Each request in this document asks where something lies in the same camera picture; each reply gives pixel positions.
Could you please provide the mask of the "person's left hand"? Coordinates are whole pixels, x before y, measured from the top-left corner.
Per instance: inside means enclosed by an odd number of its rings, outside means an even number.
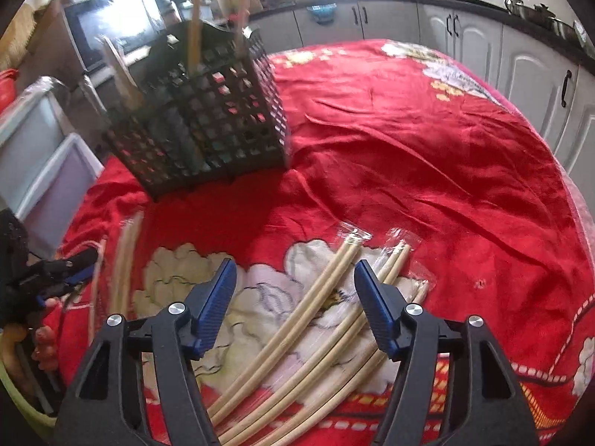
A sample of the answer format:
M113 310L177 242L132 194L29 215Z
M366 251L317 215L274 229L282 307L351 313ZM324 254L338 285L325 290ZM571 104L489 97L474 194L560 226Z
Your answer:
M58 338L55 331L41 320L33 333L34 349L31 358L44 372L58 370Z

